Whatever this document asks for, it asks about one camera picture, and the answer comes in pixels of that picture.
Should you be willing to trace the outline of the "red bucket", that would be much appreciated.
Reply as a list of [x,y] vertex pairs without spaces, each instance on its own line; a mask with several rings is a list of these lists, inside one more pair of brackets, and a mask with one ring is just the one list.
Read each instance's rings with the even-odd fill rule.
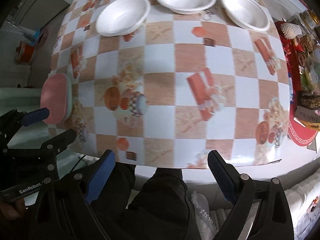
[[16,47],[15,63],[20,65],[29,65],[33,58],[35,48],[21,41],[19,46]]

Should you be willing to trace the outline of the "checkered floral tablecloth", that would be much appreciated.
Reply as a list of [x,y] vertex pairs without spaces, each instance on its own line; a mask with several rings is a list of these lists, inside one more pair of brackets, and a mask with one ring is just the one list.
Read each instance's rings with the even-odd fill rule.
[[114,1],[73,0],[63,19],[50,73],[69,76],[73,111],[51,136],[74,129],[75,152],[153,167],[205,168],[211,150],[236,166],[281,159],[289,78],[274,24],[247,30],[220,3],[183,16],[149,0],[138,30],[100,36]]

